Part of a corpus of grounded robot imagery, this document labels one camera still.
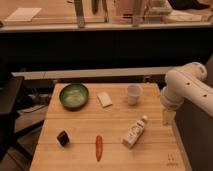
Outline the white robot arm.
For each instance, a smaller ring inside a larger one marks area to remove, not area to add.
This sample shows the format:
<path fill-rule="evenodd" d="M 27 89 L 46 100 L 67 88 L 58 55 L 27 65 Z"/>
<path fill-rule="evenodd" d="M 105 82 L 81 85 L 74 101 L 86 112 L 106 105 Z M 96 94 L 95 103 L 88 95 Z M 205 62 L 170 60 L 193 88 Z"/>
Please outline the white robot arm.
<path fill-rule="evenodd" d="M 185 99 L 213 118 L 213 88 L 204 83 L 206 78 L 207 69 L 199 62 L 174 67 L 166 73 L 166 86 L 160 93 L 160 101 L 164 106 L 164 125 L 172 123 L 176 110 L 183 105 Z"/>

